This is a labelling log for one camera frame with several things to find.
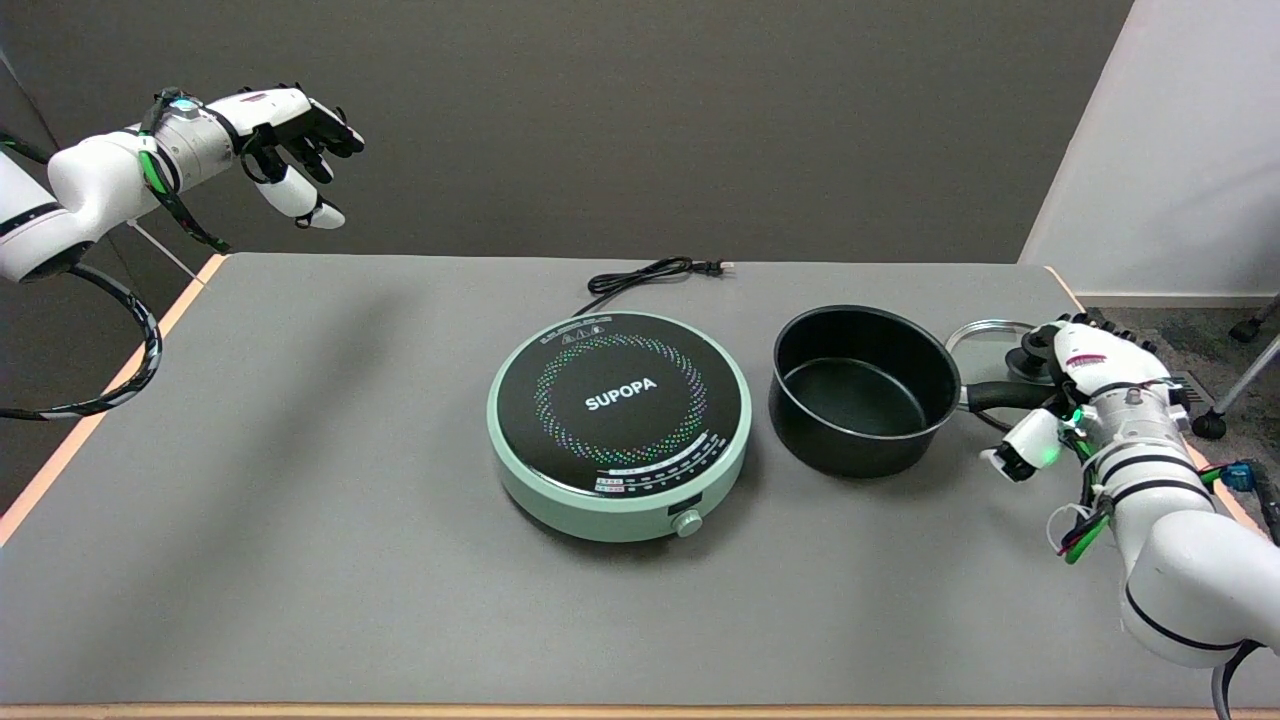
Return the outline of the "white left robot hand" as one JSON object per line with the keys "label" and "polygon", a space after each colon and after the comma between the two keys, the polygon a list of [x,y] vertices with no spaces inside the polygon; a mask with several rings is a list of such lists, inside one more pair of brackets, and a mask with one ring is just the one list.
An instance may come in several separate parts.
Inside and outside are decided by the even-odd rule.
{"label": "white left robot hand", "polygon": [[330,109],[297,86],[246,90],[221,101],[242,142],[237,155],[260,195],[301,229],[333,231],[346,214],[317,184],[334,181],[326,160],[352,158],[365,138],[339,108]]}

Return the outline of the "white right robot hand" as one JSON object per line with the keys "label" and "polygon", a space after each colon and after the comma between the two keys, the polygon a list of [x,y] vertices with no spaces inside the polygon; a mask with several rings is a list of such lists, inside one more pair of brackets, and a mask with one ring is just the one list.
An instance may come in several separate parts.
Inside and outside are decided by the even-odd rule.
{"label": "white right robot hand", "polygon": [[1023,482],[1062,454],[1103,475],[1110,456],[1142,445],[1178,448],[1175,384],[1164,364],[1134,340],[1069,316],[1025,334],[1014,354],[1041,382],[968,384],[961,409],[978,414],[1020,409],[1025,416],[980,452],[992,468]]}

